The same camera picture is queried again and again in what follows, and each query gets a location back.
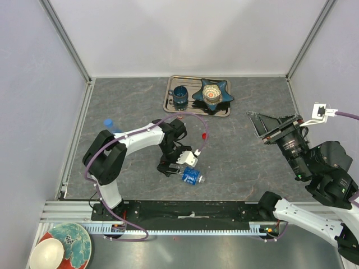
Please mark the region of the blue ceramic cup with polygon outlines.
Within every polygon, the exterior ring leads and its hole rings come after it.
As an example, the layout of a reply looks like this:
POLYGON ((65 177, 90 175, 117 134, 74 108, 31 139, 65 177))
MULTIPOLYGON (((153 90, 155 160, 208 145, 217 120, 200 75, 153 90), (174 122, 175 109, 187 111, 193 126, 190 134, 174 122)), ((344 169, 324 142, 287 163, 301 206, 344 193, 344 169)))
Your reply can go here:
POLYGON ((185 86, 177 86, 173 90, 168 90, 168 95, 172 97, 175 105, 187 105, 188 90, 185 86))

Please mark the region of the blue star-shaped plate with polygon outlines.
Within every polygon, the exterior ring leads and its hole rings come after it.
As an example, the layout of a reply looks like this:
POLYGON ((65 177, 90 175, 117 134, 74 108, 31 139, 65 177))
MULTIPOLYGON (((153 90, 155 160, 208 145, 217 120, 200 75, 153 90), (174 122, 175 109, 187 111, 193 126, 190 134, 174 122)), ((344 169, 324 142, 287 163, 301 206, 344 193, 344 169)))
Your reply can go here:
POLYGON ((227 86, 227 80, 202 78, 200 90, 193 93, 192 98, 205 103, 206 107, 214 112, 220 104, 234 101, 234 97, 226 90, 227 86))

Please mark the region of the patterned small bowl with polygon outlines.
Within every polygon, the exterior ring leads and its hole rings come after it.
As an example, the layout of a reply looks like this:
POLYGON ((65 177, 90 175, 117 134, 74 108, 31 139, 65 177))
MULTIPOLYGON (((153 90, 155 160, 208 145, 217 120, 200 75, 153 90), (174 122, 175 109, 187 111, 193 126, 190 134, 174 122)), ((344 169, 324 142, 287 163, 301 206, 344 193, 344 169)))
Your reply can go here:
POLYGON ((217 85, 205 85, 202 90, 204 100, 216 103, 220 100, 222 92, 217 85))

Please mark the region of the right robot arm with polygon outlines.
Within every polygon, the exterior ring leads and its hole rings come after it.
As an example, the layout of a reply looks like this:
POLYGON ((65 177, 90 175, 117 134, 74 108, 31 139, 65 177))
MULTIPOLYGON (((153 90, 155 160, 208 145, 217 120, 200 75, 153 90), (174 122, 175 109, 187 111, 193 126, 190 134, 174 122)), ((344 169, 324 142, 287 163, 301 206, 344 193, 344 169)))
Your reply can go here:
POLYGON ((338 220, 300 209, 273 192, 265 192, 257 206, 258 217, 292 223, 337 248, 346 260, 358 264, 358 185, 349 175, 352 158, 338 141, 309 147, 308 124, 298 114, 272 117, 248 111, 258 138, 277 145, 295 179, 306 182, 306 190, 338 220))

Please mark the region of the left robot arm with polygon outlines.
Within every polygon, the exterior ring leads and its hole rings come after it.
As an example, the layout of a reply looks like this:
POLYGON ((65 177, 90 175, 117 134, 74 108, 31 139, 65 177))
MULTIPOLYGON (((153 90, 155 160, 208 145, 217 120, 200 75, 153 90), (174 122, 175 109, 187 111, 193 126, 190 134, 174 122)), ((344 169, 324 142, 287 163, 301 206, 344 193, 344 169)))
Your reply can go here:
POLYGON ((162 152, 158 170, 170 176, 175 173, 171 165, 193 165, 195 157, 192 147, 180 140, 187 136, 185 124, 174 119, 166 122, 157 119, 144 127, 112 133, 103 130, 96 136, 82 158, 85 179, 92 181, 99 190, 99 197, 105 203, 104 214, 110 220, 118 220, 123 214, 123 199, 117 187, 117 178, 125 158, 134 152, 150 146, 159 146, 162 152))

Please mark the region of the labelled clear water bottle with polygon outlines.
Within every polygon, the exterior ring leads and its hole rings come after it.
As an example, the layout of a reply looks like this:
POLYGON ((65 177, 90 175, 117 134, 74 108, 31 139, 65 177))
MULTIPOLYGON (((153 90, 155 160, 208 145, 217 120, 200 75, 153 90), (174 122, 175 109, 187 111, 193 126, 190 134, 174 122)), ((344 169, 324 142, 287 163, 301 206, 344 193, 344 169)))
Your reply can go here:
POLYGON ((205 177, 198 170, 189 166, 180 166, 177 174, 183 182, 190 185, 197 185, 205 182, 205 177))

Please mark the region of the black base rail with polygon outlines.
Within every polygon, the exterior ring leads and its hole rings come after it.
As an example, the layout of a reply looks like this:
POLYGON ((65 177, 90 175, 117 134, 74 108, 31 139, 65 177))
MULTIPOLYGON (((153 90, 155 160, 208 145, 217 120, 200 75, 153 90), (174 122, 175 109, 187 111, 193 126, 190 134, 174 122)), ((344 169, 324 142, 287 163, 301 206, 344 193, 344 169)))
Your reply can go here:
POLYGON ((250 222, 275 221, 241 201, 128 200, 113 212, 147 231, 247 230, 250 222))

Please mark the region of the white bowl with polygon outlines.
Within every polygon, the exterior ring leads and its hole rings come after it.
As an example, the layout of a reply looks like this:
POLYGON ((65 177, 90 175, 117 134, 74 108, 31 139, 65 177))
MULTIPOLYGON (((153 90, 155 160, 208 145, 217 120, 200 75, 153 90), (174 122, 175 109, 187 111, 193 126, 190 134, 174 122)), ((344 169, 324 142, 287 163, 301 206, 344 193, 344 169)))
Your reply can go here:
POLYGON ((54 238, 40 242, 32 251, 29 267, 32 269, 56 269, 65 255, 62 243, 54 238))

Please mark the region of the blue tinted plastic bottle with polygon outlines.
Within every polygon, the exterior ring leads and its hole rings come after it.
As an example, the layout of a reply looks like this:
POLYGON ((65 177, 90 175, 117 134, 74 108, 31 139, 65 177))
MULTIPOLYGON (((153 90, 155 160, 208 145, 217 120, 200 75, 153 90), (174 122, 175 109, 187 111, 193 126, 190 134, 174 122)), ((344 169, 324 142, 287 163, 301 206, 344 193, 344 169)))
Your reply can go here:
POLYGON ((111 132, 111 133, 122 133, 122 130, 119 129, 117 127, 117 125, 115 125, 115 123, 113 122, 113 127, 106 127, 106 129, 111 132))

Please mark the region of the metal tray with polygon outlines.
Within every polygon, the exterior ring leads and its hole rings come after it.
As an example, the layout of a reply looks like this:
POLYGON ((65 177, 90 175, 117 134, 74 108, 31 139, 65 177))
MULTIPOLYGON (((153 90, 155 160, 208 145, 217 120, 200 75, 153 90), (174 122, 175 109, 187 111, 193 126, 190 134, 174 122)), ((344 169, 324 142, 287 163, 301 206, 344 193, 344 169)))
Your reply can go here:
POLYGON ((188 77, 174 75, 168 79, 165 92, 163 109, 166 112, 177 113, 180 111, 192 112, 197 115, 209 115, 215 117, 227 117, 231 112, 230 102, 221 102, 217 104, 214 110, 209 109, 207 103, 201 100, 195 100, 192 96, 202 88, 201 77, 188 77), (177 86, 183 86, 188 91, 188 100, 184 104, 177 104, 169 91, 173 91, 177 86))

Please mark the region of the blue bottle cap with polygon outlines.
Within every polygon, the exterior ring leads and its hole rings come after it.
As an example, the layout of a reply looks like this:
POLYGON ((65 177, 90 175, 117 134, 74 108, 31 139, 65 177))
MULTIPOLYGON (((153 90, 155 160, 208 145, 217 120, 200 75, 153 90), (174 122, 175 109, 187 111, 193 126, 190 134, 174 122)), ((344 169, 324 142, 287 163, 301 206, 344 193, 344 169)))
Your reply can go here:
POLYGON ((112 119, 110 119, 110 118, 105 119, 105 120, 104 120, 104 125, 105 125, 106 127, 113 127, 113 121, 112 121, 112 119))

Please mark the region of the red floral plate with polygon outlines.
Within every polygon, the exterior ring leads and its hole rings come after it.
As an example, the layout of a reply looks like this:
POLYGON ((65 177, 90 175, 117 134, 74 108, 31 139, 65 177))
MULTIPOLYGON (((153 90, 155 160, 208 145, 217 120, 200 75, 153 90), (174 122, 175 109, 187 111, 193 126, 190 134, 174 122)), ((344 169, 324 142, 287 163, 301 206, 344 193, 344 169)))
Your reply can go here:
POLYGON ((39 242, 54 238, 59 240, 65 250, 64 258, 58 268, 85 269, 90 262, 92 246, 88 232, 80 224, 64 222, 47 231, 39 242))

